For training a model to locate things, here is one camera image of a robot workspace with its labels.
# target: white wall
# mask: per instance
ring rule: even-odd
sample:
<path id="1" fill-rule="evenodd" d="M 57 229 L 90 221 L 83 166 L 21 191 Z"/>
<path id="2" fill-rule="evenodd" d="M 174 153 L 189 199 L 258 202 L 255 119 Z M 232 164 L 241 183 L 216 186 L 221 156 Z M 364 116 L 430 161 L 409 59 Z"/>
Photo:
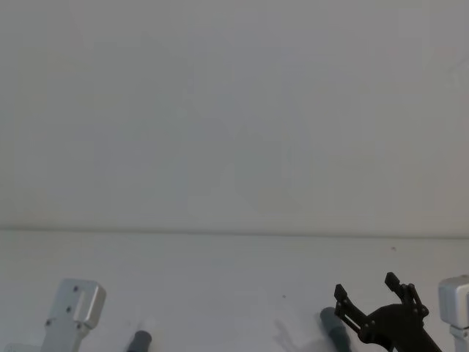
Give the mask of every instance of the white wall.
<path id="1" fill-rule="evenodd" d="M 149 316 L 154 352 L 333 352 L 317 314 L 335 304 L 335 284 L 370 313 L 398 301 L 388 271 L 416 284 L 425 329 L 450 352 L 437 285 L 467 273 L 469 251 L 467 240 L 233 235 L 0 232 L 0 242 L 0 348 L 39 345 L 60 280 L 74 277 L 108 293 L 81 352 L 124 351 Z M 354 351 L 383 351 L 352 336 Z"/>
<path id="2" fill-rule="evenodd" d="M 0 225 L 461 235 L 465 0 L 0 3 Z"/>

